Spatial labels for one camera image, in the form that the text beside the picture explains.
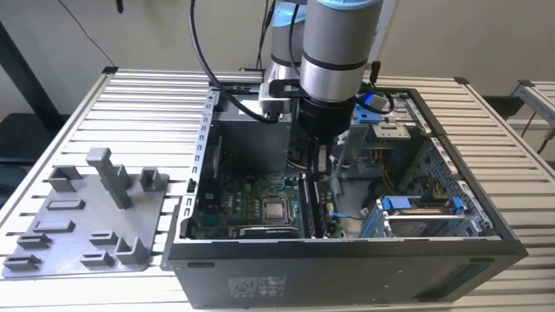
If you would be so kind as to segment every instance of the gray robot arm cylinder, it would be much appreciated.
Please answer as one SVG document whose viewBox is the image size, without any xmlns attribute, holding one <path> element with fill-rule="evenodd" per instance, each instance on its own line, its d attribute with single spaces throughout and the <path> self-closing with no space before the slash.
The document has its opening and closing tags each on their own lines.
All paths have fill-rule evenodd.
<svg viewBox="0 0 555 312">
<path fill-rule="evenodd" d="M 308 0 L 300 84 L 324 102 L 356 95 L 368 61 L 381 0 Z"/>
</svg>

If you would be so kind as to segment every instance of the gray plastic holder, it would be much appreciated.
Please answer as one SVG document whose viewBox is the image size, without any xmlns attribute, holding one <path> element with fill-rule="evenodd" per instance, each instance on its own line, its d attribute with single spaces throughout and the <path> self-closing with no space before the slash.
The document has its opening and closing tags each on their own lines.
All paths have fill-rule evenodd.
<svg viewBox="0 0 555 312">
<path fill-rule="evenodd" d="M 107 149 L 87 154 L 98 175 L 54 167 L 57 173 L 46 180 L 53 190 L 3 261 L 5 278 L 147 267 L 169 176 L 155 168 L 127 174 L 123 166 L 110 164 L 109 154 Z"/>
</svg>

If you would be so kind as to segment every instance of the motherboard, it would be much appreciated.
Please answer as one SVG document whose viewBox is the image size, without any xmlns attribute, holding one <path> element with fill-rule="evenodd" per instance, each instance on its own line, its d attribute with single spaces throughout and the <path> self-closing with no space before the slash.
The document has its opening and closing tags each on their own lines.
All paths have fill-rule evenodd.
<svg viewBox="0 0 555 312">
<path fill-rule="evenodd" d="M 304 237 L 297 177 L 223 174 L 221 186 L 218 207 L 201 212 L 197 239 L 264 236 L 268 228 Z"/>
<path fill-rule="evenodd" d="M 312 218 L 298 176 L 221 175 L 218 205 L 202 209 L 195 239 L 310 238 L 305 231 Z M 328 180 L 318 182 L 318 203 L 334 211 Z M 338 223 L 325 214 L 326 237 L 340 235 Z"/>
</svg>

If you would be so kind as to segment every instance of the label sticker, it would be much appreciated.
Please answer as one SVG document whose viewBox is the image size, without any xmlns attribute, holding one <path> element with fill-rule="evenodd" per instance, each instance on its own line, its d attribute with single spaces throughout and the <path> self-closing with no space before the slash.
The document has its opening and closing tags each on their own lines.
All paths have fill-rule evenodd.
<svg viewBox="0 0 555 312">
<path fill-rule="evenodd" d="M 281 297 L 285 290 L 285 276 L 249 276 L 227 278 L 231 298 Z"/>
</svg>

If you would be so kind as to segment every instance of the aluminum slatted table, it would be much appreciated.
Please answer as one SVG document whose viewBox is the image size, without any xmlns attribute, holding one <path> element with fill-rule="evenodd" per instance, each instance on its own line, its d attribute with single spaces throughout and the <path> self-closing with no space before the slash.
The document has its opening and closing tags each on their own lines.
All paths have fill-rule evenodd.
<svg viewBox="0 0 555 312">
<path fill-rule="evenodd" d="M 257 82 L 256 73 L 218 73 Z M 452 305 L 348 306 L 282 311 L 555 311 L 555 173 L 485 104 L 453 79 L 381 77 L 380 86 L 416 88 L 529 256 Z M 111 149 L 129 173 L 157 166 L 170 184 L 157 225 L 151 262 L 142 272 L 42 279 L 0 279 L 0 307 L 14 311 L 189 311 L 177 279 L 159 270 L 177 197 L 185 192 L 195 126 L 206 94 L 203 74 L 122 70 L 102 74 L 51 145 L 0 210 L 0 266 L 50 190 L 53 165 L 79 173 L 90 147 Z"/>
<path fill-rule="evenodd" d="M 555 129 L 555 82 L 520 80 L 512 96 L 532 107 L 549 128 Z"/>
</svg>

